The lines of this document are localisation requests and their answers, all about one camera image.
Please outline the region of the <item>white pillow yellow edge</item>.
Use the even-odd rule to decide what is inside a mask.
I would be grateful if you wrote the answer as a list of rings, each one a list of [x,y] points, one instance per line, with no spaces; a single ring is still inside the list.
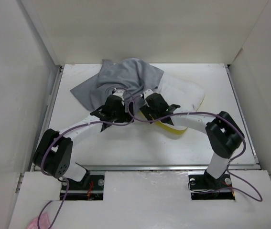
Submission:
[[[205,97],[204,89],[192,82],[185,81],[167,73],[162,76],[149,76],[145,80],[144,90],[161,94],[168,105],[176,104],[178,112],[195,112]]]

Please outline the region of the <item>grey pillowcase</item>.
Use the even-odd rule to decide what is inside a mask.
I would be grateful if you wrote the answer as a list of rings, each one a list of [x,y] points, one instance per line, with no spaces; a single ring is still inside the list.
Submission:
[[[157,89],[163,74],[163,70],[137,58],[125,59],[117,64],[103,60],[97,74],[70,92],[85,109],[94,111],[105,104],[115,88],[127,89],[133,96],[148,89]]]

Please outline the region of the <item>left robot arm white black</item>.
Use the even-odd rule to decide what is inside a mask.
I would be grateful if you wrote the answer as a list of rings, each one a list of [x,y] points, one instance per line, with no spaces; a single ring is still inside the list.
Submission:
[[[125,112],[123,93],[123,90],[117,90],[107,97],[104,105],[71,127],[60,131],[46,130],[33,155],[33,163],[43,174],[67,179],[77,188],[85,189],[89,185],[90,171],[71,161],[73,147],[113,125],[124,126],[131,121]]]

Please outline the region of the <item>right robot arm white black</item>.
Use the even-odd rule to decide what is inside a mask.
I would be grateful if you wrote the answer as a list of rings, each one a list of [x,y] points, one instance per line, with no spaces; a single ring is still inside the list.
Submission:
[[[160,93],[147,90],[141,112],[149,121],[161,121],[167,126],[190,128],[207,135],[213,150],[211,161],[202,175],[192,175],[189,187],[194,192],[223,190],[231,187],[228,172],[233,153],[244,142],[244,134],[227,112],[183,111],[177,104],[169,105]]]

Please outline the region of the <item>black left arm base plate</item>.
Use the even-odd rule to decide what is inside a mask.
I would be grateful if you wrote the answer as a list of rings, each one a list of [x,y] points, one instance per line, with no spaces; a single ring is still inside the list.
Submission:
[[[104,197],[105,172],[90,171],[82,181],[74,181],[68,178],[69,186],[62,178],[61,189],[59,193],[60,200],[64,196],[66,201],[102,201]]]

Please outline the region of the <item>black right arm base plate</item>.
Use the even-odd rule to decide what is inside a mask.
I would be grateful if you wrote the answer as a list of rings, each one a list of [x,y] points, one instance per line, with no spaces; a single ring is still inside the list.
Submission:
[[[209,174],[191,174],[188,178],[191,200],[235,200],[229,174],[223,174],[218,179]]]

